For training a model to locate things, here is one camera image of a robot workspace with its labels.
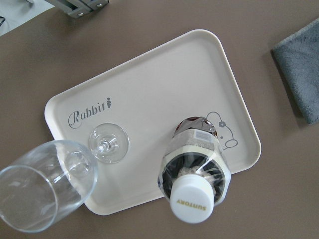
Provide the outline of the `clear wine glass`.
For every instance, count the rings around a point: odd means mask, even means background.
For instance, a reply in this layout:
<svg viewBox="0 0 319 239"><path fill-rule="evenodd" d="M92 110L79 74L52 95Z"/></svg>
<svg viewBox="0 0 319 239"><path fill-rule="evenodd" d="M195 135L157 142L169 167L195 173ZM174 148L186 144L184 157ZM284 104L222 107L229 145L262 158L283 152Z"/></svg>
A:
<svg viewBox="0 0 319 239"><path fill-rule="evenodd" d="M88 146L71 140L44 143L0 172L0 217L26 233L43 231L78 209L92 194L98 163L117 163L129 137L118 125L95 127Z"/></svg>

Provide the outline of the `grey folded cloth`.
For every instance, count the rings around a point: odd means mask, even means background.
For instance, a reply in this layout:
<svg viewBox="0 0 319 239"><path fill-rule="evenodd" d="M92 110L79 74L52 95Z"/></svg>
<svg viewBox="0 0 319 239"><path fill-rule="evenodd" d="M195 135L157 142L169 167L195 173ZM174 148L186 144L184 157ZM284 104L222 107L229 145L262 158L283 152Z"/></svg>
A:
<svg viewBox="0 0 319 239"><path fill-rule="evenodd" d="M319 121L319 20L272 49L295 101L308 124Z"/></svg>

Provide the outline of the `aluminium frame post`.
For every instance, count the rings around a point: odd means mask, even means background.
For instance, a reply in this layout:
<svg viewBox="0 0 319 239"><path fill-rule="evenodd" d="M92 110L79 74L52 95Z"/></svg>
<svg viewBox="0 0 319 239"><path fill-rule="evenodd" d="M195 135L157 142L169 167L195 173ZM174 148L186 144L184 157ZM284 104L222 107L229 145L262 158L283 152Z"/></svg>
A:
<svg viewBox="0 0 319 239"><path fill-rule="evenodd" d="M56 8L65 13L71 18L77 19L91 12L98 11L107 6L109 0L20 0L32 9L35 6L35 11L42 13L51 8Z"/></svg>

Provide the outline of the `tea bottle white cap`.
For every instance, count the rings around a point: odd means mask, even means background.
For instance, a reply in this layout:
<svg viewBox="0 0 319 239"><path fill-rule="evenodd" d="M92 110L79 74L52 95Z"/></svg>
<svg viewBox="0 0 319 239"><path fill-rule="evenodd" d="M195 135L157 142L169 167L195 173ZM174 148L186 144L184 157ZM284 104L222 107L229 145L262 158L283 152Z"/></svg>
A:
<svg viewBox="0 0 319 239"><path fill-rule="evenodd" d="M183 222L207 220L227 194L231 173L214 125L190 117L176 128L163 156L158 186Z"/></svg>

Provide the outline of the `cream rabbit tray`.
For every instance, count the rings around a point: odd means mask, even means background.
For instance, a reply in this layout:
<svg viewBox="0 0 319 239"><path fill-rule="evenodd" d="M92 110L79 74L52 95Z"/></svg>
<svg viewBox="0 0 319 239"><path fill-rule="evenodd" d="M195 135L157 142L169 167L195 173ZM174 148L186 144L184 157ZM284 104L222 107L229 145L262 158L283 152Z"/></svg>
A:
<svg viewBox="0 0 319 239"><path fill-rule="evenodd" d="M252 167L261 143L218 37L183 34L52 97L44 110L55 140L88 145L93 129L114 123L129 138L125 158L99 164L86 207L109 215L162 197L162 157L180 122L207 117L216 127L231 173Z"/></svg>

